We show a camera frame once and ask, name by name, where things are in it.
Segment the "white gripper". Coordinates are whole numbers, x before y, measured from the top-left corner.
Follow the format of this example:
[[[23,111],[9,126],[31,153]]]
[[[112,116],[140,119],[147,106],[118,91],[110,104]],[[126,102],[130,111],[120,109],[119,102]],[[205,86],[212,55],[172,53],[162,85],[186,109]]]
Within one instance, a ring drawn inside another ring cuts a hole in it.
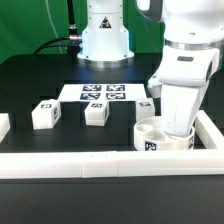
[[[163,84],[161,116],[163,130],[168,135],[189,136],[191,127],[208,88]]]

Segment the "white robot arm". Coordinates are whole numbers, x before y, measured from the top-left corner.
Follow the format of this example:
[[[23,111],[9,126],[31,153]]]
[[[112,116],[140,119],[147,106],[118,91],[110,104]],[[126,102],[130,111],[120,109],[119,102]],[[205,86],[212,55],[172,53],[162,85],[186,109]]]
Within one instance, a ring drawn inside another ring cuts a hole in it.
[[[148,81],[161,100],[163,130],[185,137],[221,67],[224,53],[224,0],[136,0],[139,12],[165,24],[162,60]]]

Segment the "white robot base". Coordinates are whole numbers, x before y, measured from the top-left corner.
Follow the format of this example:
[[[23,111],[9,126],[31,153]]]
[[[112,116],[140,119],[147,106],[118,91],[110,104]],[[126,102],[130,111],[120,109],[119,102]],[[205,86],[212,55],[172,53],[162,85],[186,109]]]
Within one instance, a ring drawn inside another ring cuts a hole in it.
[[[81,64],[115,68],[130,64],[129,31],[123,25],[123,0],[87,0],[87,26],[82,32]]]

